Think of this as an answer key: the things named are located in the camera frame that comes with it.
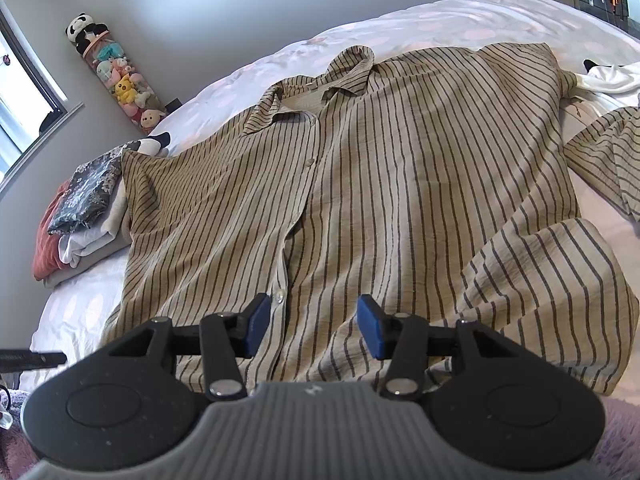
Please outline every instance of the window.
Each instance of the window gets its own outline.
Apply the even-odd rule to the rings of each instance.
[[[64,114],[59,97],[0,12],[0,180],[33,141]]]

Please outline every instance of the bed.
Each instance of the bed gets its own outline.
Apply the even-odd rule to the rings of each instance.
[[[286,46],[272,56],[238,69],[206,87],[167,117],[159,128],[169,131],[170,155],[177,155],[211,136],[227,120],[254,105],[271,84],[297,74],[319,75],[341,51],[369,46],[380,61],[403,52],[433,46],[477,50],[497,42],[546,43],[562,69],[584,73],[585,58],[603,64],[627,64],[640,58],[640,43],[621,30],[551,0],[445,0],[398,10],[373,20],[332,28],[310,40]],[[576,114],[561,112],[562,136],[568,140],[584,127]],[[636,296],[640,270],[634,255],[640,240],[623,219],[579,177],[571,174],[582,216],[612,247]],[[58,349],[69,364],[91,353],[117,307],[128,250],[59,285],[44,308],[31,349]],[[58,370],[22,375],[20,387],[33,390]],[[632,349],[625,374],[613,396],[640,404],[640,347]]]

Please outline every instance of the black cable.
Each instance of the black cable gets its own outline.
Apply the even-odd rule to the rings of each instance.
[[[9,411],[11,409],[11,394],[9,393],[9,390],[7,389],[6,386],[4,386],[4,384],[0,384],[0,390],[4,390],[4,392],[6,393],[6,410]]]

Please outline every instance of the gray floral garment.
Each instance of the gray floral garment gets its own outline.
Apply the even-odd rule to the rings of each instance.
[[[109,206],[111,193],[122,172],[122,150],[137,151],[139,147],[139,140],[127,142],[78,166],[47,232],[64,235],[92,227]]]

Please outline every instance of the red garment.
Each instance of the red garment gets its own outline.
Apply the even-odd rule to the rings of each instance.
[[[44,217],[38,225],[38,231],[36,233],[36,252],[33,255],[33,263],[31,264],[31,270],[33,271],[33,277],[40,281],[44,280],[54,270],[66,269],[69,264],[64,264],[60,261],[60,251],[58,250],[58,242],[61,235],[50,235],[47,233],[47,227],[53,213],[58,207],[58,202],[64,195],[66,188],[69,186],[70,180],[67,180],[62,184],[55,197],[47,207],[44,213]]]

